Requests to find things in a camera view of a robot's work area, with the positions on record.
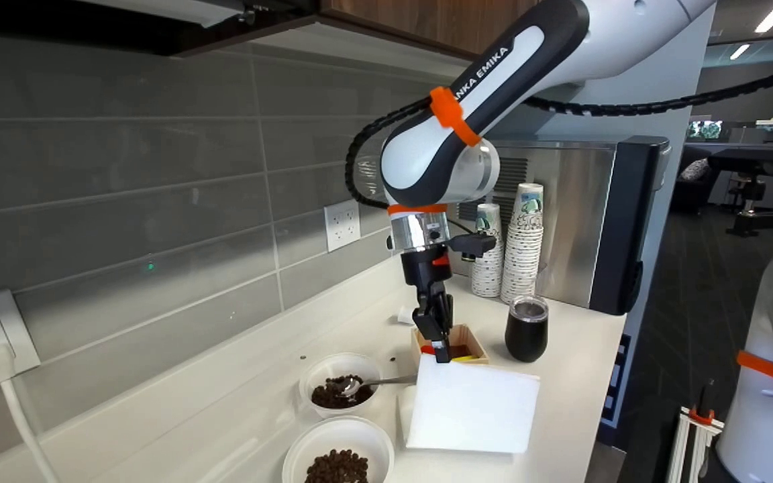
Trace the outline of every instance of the ceiling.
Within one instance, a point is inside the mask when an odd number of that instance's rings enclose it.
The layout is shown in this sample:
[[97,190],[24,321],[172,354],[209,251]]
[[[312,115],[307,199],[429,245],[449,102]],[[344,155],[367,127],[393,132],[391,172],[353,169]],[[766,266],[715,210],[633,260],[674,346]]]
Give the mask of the ceiling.
[[721,67],[722,65],[758,64],[761,62],[773,62],[773,39],[750,42],[751,46],[739,58],[730,60],[743,43],[723,44],[706,47],[706,56],[703,67]]
[[773,38],[773,28],[765,34],[754,33],[771,10],[773,0],[718,0],[709,45]]

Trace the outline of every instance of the wooden box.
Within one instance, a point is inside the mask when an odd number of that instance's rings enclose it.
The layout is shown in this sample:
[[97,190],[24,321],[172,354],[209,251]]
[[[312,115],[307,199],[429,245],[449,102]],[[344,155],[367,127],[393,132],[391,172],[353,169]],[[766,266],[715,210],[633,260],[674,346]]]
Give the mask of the wooden box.
[[[424,339],[423,334],[419,332],[419,329],[414,328],[411,331],[411,354],[413,355],[413,363],[419,367],[419,358],[423,353],[423,346],[431,345],[429,340]],[[488,352],[482,348],[481,343],[476,340],[476,336],[473,332],[464,324],[453,326],[449,332],[449,345],[466,345],[470,349],[470,354],[477,357],[476,360],[463,361],[459,364],[487,364]]]

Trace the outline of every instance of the tile backsplash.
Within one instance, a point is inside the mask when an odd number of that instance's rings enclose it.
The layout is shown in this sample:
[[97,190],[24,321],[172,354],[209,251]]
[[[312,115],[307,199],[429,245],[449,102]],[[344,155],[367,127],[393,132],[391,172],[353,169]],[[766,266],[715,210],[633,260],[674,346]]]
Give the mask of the tile backsplash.
[[[321,208],[350,198],[353,135],[447,82],[261,46],[0,39],[0,288],[41,359],[16,380],[34,430],[386,260],[386,213],[362,207],[361,241],[328,254]],[[18,443],[0,392],[0,453]]]

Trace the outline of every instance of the coffee beans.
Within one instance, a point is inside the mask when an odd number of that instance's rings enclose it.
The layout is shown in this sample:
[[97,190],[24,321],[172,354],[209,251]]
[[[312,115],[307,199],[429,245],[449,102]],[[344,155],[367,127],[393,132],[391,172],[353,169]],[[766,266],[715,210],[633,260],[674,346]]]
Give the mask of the coffee beans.
[[360,458],[350,449],[331,449],[307,468],[305,483],[368,483],[367,471],[368,458]]
[[342,394],[344,388],[338,387],[337,384],[347,378],[353,378],[357,382],[362,383],[362,377],[354,374],[327,379],[323,386],[318,386],[312,392],[312,402],[327,409],[347,409],[348,407],[355,407],[358,404],[365,403],[368,398],[372,397],[374,389],[371,386],[362,386],[351,397],[346,397]]

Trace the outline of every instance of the white power cord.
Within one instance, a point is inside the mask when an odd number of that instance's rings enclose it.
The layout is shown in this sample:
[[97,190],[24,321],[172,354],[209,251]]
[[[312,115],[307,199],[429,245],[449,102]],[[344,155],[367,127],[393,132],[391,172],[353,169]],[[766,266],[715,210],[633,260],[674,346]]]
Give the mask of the white power cord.
[[15,373],[13,369],[13,352],[6,343],[0,343],[0,386],[2,392],[5,395],[5,401],[8,403],[8,409],[13,418],[13,424],[16,425],[16,429],[19,431],[19,436],[22,437],[22,441],[25,446],[28,446],[28,450],[32,453],[35,464],[38,465],[40,473],[44,475],[44,479],[47,483],[58,483],[58,475],[55,470],[52,469],[49,459],[46,459],[46,454],[38,438],[34,436],[31,426],[28,425],[28,420],[25,419],[25,413],[22,412],[22,405],[19,403],[19,397],[13,389],[13,382],[11,377]]

